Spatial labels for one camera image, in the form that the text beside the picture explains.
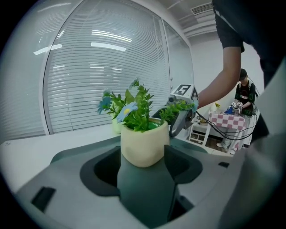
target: small potted plant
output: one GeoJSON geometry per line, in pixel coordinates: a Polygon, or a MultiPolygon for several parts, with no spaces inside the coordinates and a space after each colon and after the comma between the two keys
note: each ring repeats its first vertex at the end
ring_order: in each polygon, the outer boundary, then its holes
{"type": "Polygon", "coordinates": [[[111,114],[113,119],[122,123],[121,129],[121,153],[133,165],[137,167],[149,167],[164,156],[164,145],[169,145],[168,123],[176,117],[181,110],[190,110],[194,103],[186,104],[179,101],[167,105],[160,111],[161,119],[150,117],[152,97],[144,85],[135,79],[129,89],[136,87],[138,92],[134,97],[128,89],[123,99],[121,94],[117,96],[105,90],[102,101],[98,105],[98,112],[103,110],[111,114]]]}

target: black cap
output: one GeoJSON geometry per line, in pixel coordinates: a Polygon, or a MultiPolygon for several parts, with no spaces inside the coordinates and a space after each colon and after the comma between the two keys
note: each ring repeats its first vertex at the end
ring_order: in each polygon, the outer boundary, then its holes
{"type": "Polygon", "coordinates": [[[240,70],[240,79],[239,79],[239,81],[243,80],[246,76],[247,76],[247,72],[246,72],[245,69],[242,68],[240,70]]]}

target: yellow flower center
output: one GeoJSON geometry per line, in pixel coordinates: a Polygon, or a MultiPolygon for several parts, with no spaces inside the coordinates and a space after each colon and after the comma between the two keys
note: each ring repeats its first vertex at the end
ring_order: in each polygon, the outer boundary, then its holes
{"type": "Polygon", "coordinates": [[[125,111],[124,111],[124,114],[126,115],[126,114],[128,114],[130,112],[130,109],[126,109],[125,111]]]}

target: artificial plant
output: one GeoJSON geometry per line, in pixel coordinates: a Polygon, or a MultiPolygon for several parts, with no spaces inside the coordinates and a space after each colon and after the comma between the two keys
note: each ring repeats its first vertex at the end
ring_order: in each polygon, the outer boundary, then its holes
{"type": "Polygon", "coordinates": [[[144,85],[139,84],[139,80],[135,79],[129,89],[136,87],[138,92],[134,97],[128,89],[125,92],[123,99],[119,93],[117,96],[109,90],[103,92],[102,100],[98,105],[98,112],[103,110],[108,111],[108,114],[113,114],[113,119],[117,119],[118,123],[122,123],[134,131],[148,131],[154,129],[164,123],[171,121],[176,117],[176,113],[181,110],[190,110],[195,104],[187,104],[185,101],[178,101],[174,104],[167,105],[165,110],[160,111],[160,123],[150,121],[150,111],[154,95],[149,94],[149,89],[144,85]]]}

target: person in black clothing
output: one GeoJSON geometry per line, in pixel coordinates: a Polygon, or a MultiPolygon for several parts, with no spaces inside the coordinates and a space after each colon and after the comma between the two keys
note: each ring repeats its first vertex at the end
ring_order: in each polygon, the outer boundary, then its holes
{"type": "MultiPolygon", "coordinates": [[[[246,0],[213,0],[212,4],[217,32],[223,46],[223,69],[199,94],[198,108],[221,99],[235,87],[240,76],[243,42],[252,45],[260,57],[265,87],[286,53],[285,36],[279,32],[283,28],[284,21],[280,17],[284,15],[284,7],[278,7],[275,2],[259,2],[258,7],[257,2],[246,0]]],[[[268,134],[260,115],[252,134],[252,142],[268,134]]]]}
{"type": "MultiPolygon", "coordinates": [[[[255,101],[255,85],[248,80],[247,72],[242,68],[240,71],[240,83],[236,87],[235,103],[242,102],[243,107],[240,116],[245,119],[245,128],[249,127],[250,119],[253,116],[253,103],[255,101]]],[[[229,136],[235,136],[233,129],[228,129],[229,136]]],[[[224,138],[221,143],[217,143],[218,147],[227,149],[232,140],[224,138]]],[[[231,154],[236,152],[235,146],[231,149],[231,154]]]]}

